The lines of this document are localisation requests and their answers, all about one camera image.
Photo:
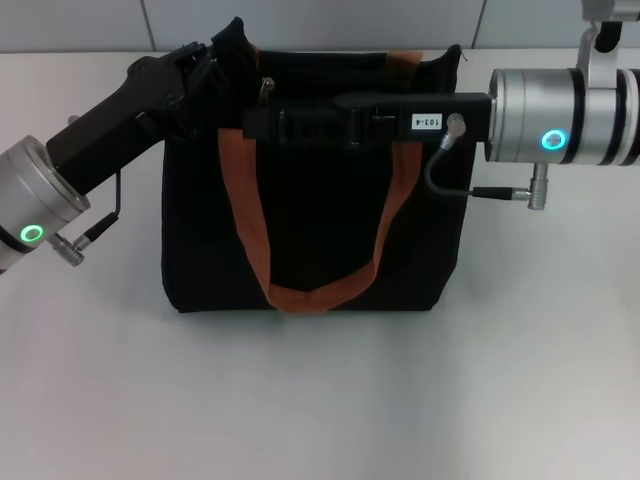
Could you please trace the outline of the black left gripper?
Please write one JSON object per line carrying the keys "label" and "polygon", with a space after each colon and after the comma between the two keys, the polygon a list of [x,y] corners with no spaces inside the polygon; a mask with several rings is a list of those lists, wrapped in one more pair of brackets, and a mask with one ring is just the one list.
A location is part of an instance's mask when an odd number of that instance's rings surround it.
{"label": "black left gripper", "polygon": [[141,57],[113,94],[47,141],[47,153],[56,172],[87,194],[167,137],[193,135],[228,85],[214,43]]}

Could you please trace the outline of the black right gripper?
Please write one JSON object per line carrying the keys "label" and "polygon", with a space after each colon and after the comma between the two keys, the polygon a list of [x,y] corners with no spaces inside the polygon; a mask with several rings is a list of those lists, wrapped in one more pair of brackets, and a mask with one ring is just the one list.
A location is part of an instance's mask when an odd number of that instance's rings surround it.
{"label": "black right gripper", "polygon": [[460,116],[466,139],[488,140],[492,100],[485,93],[351,93],[335,98],[345,122],[346,144],[365,147],[390,142],[438,142],[451,116]]}

